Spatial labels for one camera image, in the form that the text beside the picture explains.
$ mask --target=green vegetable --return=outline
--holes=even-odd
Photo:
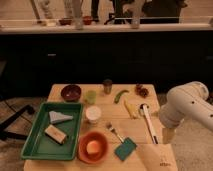
[[[121,98],[121,95],[124,94],[124,93],[129,93],[128,90],[122,90],[120,91],[116,96],[115,96],[115,99],[114,99],[114,103],[118,103],[120,98]]]

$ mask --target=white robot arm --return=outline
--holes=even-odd
[[[188,115],[213,131],[213,106],[205,101],[208,96],[208,88],[201,82],[174,87],[167,93],[159,119],[165,127],[175,128]]]

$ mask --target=floor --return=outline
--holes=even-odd
[[[34,0],[41,18],[44,18],[40,10],[38,0]],[[185,0],[188,7],[182,8],[182,23],[209,22],[213,16],[212,0]],[[51,0],[50,9],[54,18],[60,19],[65,17],[63,0]],[[84,0],[82,4],[83,15],[90,15],[91,0]],[[100,0],[99,17],[100,23],[103,24],[108,19],[108,14],[113,12],[112,2],[109,0]],[[0,1],[0,25],[2,26],[21,26],[26,24],[35,24],[35,20],[30,0],[1,0]]]
[[[158,94],[160,104],[166,102],[165,94]],[[37,98],[13,98],[7,100],[15,110],[30,104],[35,110],[39,109],[45,97]],[[1,120],[13,112],[4,102],[0,102]],[[17,133],[28,134],[35,115],[25,113],[24,118],[19,118],[8,130]],[[171,144],[180,171],[212,171],[213,170],[213,133],[204,128],[198,122],[186,117],[185,121],[176,129]],[[24,161],[20,159],[20,152],[24,141],[8,139],[0,140],[0,170],[20,171],[23,170]]]

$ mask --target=wooden bowl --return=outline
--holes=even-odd
[[[92,131],[80,138],[78,158],[88,164],[97,164],[105,160],[108,149],[107,138],[100,132]]]
[[[83,17],[83,22],[84,22],[85,25],[91,25],[92,17],[91,16],[84,16]]]
[[[62,18],[59,20],[60,25],[65,26],[65,25],[71,25],[72,24],[72,19],[71,18]]]
[[[61,90],[61,96],[67,102],[76,102],[81,97],[81,88],[75,84],[67,85]]]

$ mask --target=white cup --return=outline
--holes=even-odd
[[[98,123],[101,118],[101,109],[98,106],[91,106],[86,109],[86,118],[91,124]]]

